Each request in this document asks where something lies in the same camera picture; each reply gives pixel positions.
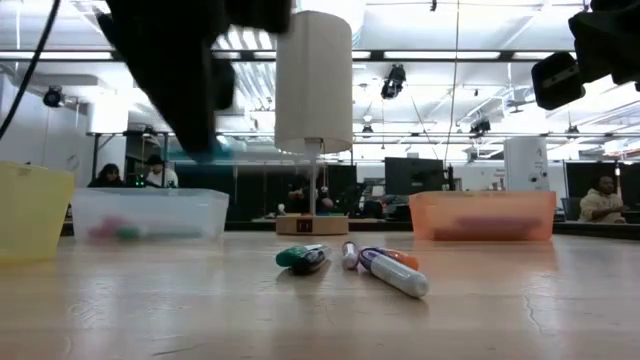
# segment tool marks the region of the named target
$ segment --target pole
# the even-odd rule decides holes
[[[449,191],[456,191],[456,182],[454,181],[455,179],[453,178],[453,166],[451,166],[451,164],[449,164],[449,167],[447,168],[447,181],[449,182]]]
[[[309,181],[309,209],[311,210],[311,216],[316,216],[316,176],[318,176],[316,157],[313,156],[311,158],[311,180]]]
[[[93,163],[91,164],[91,181],[96,179],[98,170],[98,150],[100,149],[100,134],[93,134]]]
[[[166,180],[165,178],[167,177],[164,169],[167,167],[167,157],[169,156],[169,135],[168,134],[164,134],[164,144],[163,144],[163,149],[162,149],[162,187],[166,187]]]

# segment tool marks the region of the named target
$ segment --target lamp base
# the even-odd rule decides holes
[[[278,235],[331,236],[349,233],[346,216],[281,216],[276,219]]]

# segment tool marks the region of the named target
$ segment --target white marker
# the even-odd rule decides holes
[[[342,245],[342,268],[345,270],[355,270],[358,268],[358,246],[351,241]]]

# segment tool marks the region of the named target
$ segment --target ceiling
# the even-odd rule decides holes
[[[344,7],[363,0],[324,0],[323,4]],[[48,15],[48,0],[4,0],[0,2],[1,53],[12,50],[32,50]],[[299,9],[304,2],[299,1]],[[362,4],[362,26],[354,37],[355,50],[420,50],[451,51],[517,51],[543,58],[545,50],[573,50],[573,37],[567,20],[583,9],[582,0],[439,0],[435,12],[431,1],[368,0]],[[111,49],[92,18],[91,7],[107,10],[102,1],[63,0],[47,44],[48,51],[108,51]],[[216,44],[220,50],[273,50],[276,39],[259,31],[233,29]],[[4,62],[15,69],[14,62]],[[527,103],[534,100],[530,71],[533,62],[451,61],[407,62],[405,90],[394,100],[382,101],[381,81],[388,74],[390,62],[357,62],[353,66],[353,122],[361,131],[370,119],[375,132],[468,132],[470,124],[479,118],[492,123],[493,132],[564,132],[569,123],[579,124],[580,131],[604,133],[636,131],[640,117],[636,110],[637,96],[633,86],[616,87],[610,79],[589,84],[587,98],[554,112],[539,109],[535,103],[509,106],[509,101]],[[235,104],[221,112],[219,131],[272,132],[275,117],[275,63],[235,62],[238,75]],[[26,63],[18,66],[24,71]],[[146,96],[133,87],[133,79],[122,63],[117,62],[46,62],[37,68],[41,85],[55,81],[65,93],[82,101],[99,101],[106,93],[122,94],[130,104],[130,123],[152,124],[157,129],[166,125]],[[95,84],[74,83],[77,75],[91,76]],[[240,139],[245,145],[273,150],[268,137]],[[359,139],[358,152],[371,156],[379,142],[397,145],[397,151],[407,150],[409,140],[423,139],[385,137]],[[444,152],[446,138],[430,138],[431,145],[412,145],[425,156]],[[486,139],[485,146],[500,149],[503,139]],[[450,139],[457,153],[468,149],[472,140]],[[589,139],[561,149],[585,150],[603,143]]]

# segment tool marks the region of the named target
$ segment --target yellow plastic bin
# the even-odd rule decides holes
[[[0,162],[0,264],[56,256],[73,174]]]

